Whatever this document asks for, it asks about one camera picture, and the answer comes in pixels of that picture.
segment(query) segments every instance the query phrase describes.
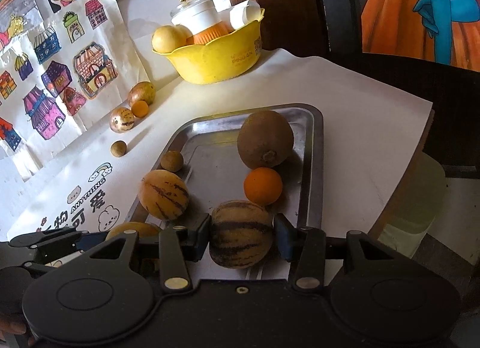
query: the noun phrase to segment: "house drawing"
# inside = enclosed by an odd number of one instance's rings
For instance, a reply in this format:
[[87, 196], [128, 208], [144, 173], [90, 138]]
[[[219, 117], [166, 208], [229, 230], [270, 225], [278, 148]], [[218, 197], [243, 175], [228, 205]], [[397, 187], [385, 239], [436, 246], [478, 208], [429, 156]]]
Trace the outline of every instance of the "house drawing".
[[117, 77], [112, 60], [105, 49], [92, 42], [73, 58], [73, 68], [85, 94], [93, 99], [108, 82]]
[[25, 113], [32, 120], [32, 127], [43, 139], [49, 140], [62, 127], [65, 114], [62, 113], [55, 100], [45, 95], [37, 86], [23, 98]]
[[71, 43], [74, 43], [83, 34], [85, 34], [85, 31], [83, 31], [83, 27], [78, 21], [78, 15], [72, 11], [67, 12], [63, 17], [63, 25], [67, 30]]
[[68, 113], [73, 117], [87, 102], [85, 97], [75, 88], [66, 87], [63, 91], [63, 103], [67, 106]]
[[43, 64], [47, 59], [59, 52], [61, 49], [57, 33], [53, 28], [46, 28], [34, 40], [34, 51], [38, 63]]
[[33, 72], [32, 63], [28, 60], [28, 56], [25, 53], [19, 54], [15, 59], [15, 71], [18, 72], [22, 81]]
[[8, 71], [2, 73], [0, 75], [0, 94], [3, 96], [3, 98], [8, 98], [15, 88], [17, 88], [17, 85], [11, 78], [11, 75], [8, 73]]
[[102, 3], [98, 0], [90, 0], [85, 3], [85, 15], [88, 17], [93, 29], [107, 20]]
[[65, 64], [52, 61], [42, 74], [42, 81], [49, 93], [57, 97], [71, 83], [70, 70]]
[[4, 140], [15, 152], [22, 139], [18, 136], [13, 128], [14, 127], [11, 125], [11, 123], [8, 123], [3, 118], [0, 118], [0, 139]]

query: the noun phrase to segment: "small round fruit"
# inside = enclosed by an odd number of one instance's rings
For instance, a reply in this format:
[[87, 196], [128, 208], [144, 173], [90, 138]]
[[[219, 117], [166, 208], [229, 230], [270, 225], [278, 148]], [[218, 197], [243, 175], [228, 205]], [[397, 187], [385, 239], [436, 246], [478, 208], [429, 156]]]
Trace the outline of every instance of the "small round fruit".
[[185, 32], [174, 26], [162, 26], [153, 33], [152, 47], [155, 52], [171, 53], [186, 44], [187, 37], [185, 36]]
[[155, 100], [155, 87], [150, 82], [140, 82], [135, 84], [135, 86], [130, 90], [127, 97], [127, 102], [130, 107], [134, 105], [135, 102], [139, 100], [144, 100], [147, 102], [147, 105], [151, 105]]
[[210, 257], [219, 266], [251, 267], [265, 257], [272, 243], [272, 219], [263, 207], [229, 201], [212, 212]]
[[163, 169], [170, 172], [177, 172], [183, 167], [183, 156], [178, 150], [169, 150], [160, 159]]
[[260, 167], [250, 172], [243, 182], [247, 199], [260, 206], [275, 202], [282, 194], [282, 178], [271, 168]]
[[155, 169], [143, 177], [138, 199], [151, 215], [170, 221], [186, 210], [189, 195], [187, 186], [177, 175]]
[[293, 143], [288, 121], [271, 110], [248, 116], [237, 138], [238, 154], [250, 169], [277, 166], [292, 153]]
[[109, 231], [105, 238], [105, 241], [127, 230], [137, 231], [138, 237], [140, 238], [158, 236], [158, 234], [162, 231], [162, 229], [160, 229], [157, 225], [154, 224], [147, 224], [143, 222], [124, 222]]
[[148, 114], [148, 105], [144, 100], [139, 100], [131, 106], [131, 111], [137, 118], [143, 118]]
[[125, 141], [115, 141], [110, 147], [110, 152], [115, 157], [125, 156], [125, 153], [127, 152], [127, 144]]
[[115, 109], [110, 115], [110, 128], [115, 133], [123, 133], [130, 130], [135, 124], [133, 116], [132, 111], [126, 107]]

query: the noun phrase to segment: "pepino melon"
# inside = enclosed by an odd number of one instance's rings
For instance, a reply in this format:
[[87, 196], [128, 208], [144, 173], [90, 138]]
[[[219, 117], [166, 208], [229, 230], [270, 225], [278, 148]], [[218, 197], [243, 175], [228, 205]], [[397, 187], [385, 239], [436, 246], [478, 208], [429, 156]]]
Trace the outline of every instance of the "pepino melon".
[[272, 243], [272, 219], [263, 207], [229, 201], [212, 212], [210, 257], [219, 266], [253, 266], [265, 257]]
[[156, 169], [143, 177], [138, 199], [151, 215], [170, 221], [183, 214], [189, 195], [187, 186], [177, 175]]

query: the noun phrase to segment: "plastic container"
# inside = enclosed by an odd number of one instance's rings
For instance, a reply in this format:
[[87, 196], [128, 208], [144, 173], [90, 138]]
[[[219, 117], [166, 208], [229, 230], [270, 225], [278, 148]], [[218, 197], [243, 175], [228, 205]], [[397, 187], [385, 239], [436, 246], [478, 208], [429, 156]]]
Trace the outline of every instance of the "plastic container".
[[442, 166], [421, 153], [409, 187], [378, 240], [404, 256], [413, 257], [429, 227], [440, 214], [446, 193]]
[[183, 25], [193, 34], [193, 43], [205, 45], [229, 33], [212, 0], [187, 0], [170, 16], [174, 25]]
[[217, 83], [248, 71], [260, 58], [262, 40], [260, 22], [255, 20], [226, 36], [206, 45], [188, 45], [162, 54], [177, 69], [180, 76], [194, 84]]

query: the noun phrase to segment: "metal tray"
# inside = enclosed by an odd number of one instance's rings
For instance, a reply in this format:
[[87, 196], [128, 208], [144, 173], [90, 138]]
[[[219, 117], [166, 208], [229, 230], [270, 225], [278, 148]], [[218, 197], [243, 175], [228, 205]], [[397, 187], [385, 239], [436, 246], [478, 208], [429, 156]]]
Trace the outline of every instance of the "metal tray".
[[[184, 167], [177, 173], [186, 183], [190, 193], [187, 211], [167, 225], [189, 226], [200, 213], [211, 213], [222, 202], [246, 199], [243, 181], [249, 173], [237, 152], [237, 135], [244, 120], [253, 112], [274, 110], [284, 116], [292, 127], [294, 153], [275, 170], [282, 176], [284, 192], [280, 199], [267, 209], [271, 213], [283, 213], [297, 227], [320, 228], [323, 194], [323, 116], [315, 107], [307, 104], [249, 109], [210, 117], [198, 118], [176, 131], [162, 154], [168, 150], [181, 151]], [[159, 169], [160, 157], [152, 169]], [[127, 221], [161, 221], [149, 216], [138, 199], [127, 216]], [[200, 278], [245, 279], [286, 278], [289, 264], [275, 256], [265, 263], [247, 270], [231, 270], [213, 263], [208, 249], [198, 263], [189, 263], [190, 276]]]

